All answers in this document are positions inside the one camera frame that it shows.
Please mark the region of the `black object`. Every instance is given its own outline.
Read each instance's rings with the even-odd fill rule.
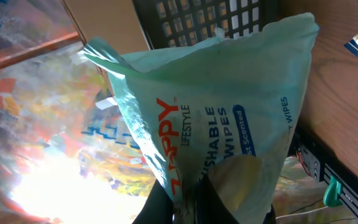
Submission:
[[[133,0],[150,49],[191,46],[214,35],[242,37],[276,20],[277,0]]]
[[[358,178],[327,151],[327,146],[316,140],[306,129],[295,129],[293,147],[301,151],[307,171],[317,182],[329,184],[331,176],[342,184],[339,200],[358,219]]]
[[[196,188],[194,224],[237,224],[237,220],[223,205],[208,175],[205,175]],[[148,199],[133,224],[172,224],[173,204],[163,187],[156,180]],[[275,224],[273,206],[266,214],[263,224]]]

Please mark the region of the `wooden desk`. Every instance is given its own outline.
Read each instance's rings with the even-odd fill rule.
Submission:
[[[299,125],[358,176],[358,58],[343,45],[358,34],[357,0],[279,0],[280,15],[312,12],[320,26]]]

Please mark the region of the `electrical cable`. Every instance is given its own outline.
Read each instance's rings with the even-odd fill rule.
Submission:
[[[296,152],[296,157],[298,158],[299,163],[302,165],[303,170],[306,172],[306,174],[308,174],[311,177],[310,172],[308,171],[308,169],[305,166],[305,163],[303,162],[301,151],[298,150]]]
[[[295,182],[295,180],[293,180],[293,179],[290,179],[289,177],[285,177],[285,176],[283,176],[283,175],[280,175],[280,177],[283,177],[284,179],[286,179],[286,180],[290,180],[290,181],[293,181],[293,182]]]
[[[333,221],[326,222],[326,223],[307,222],[305,224],[332,224],[332,223],[336,223],[336,222],[339,222],[339,221],[355,220],[355,219],[356,218],[341,218],[341,219],[333,220]],[[299,222],[291,222],[291,223],[287,223],[287,224],[299,224]]]
[[[289,215],[282,215],[280,217],[277,217],[276,220],[278,220],[280,218],[294,217],[294,216],[298,216],[298,215],[306,215],[306,214],[317,212],[317,211],[320,211],[320,210],[323,210],[323,209],[326,209],[326,208],[328,208],[328,207],[325,206],[325,207],[317,208],[317,209],[310,210],[310,211],[307,211],[307,212],[301,212],[301,213],[289,214]]]
[[[320,202],[320,201],[322,201],[322,200],[323,200],[323,199],[319,199],[319,200],[317,200],[317,201],[311,203],[310,205],[306,205],[306,206],[304,206],[304,207],[298,208],[298,209],[296,209],[295,211],[291,212],[289,215],[294,214],[295,212],[297,212],[297,211],[299,211],[299,210],[302,210],[302,209],[304,209],[304,208],[308,208],[308,207],[310,207],[310,206],[313,206],[313,205],[317,204],[318,202]]]

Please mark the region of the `blue label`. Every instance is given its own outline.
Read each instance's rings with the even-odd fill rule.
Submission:
[[[242,153],[256,156],[254,142],[252,141],[247,122],[246,111],[241,105],[236,105],[233,107],[233,114],[236,119],[237,129],[239,130]]]

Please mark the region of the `light blue plastic bag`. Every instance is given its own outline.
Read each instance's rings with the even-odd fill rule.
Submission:
[[[237,40],[215,37],[120,57],[93,39],[84,53],[109,72],[125,122],[181,208],[180,220],[193,218],[183,211],[191,205],[181,202],[212,166],[249,154],[262,166],[233,214],[262,223],[298,121],[318,30],[306,13]]]

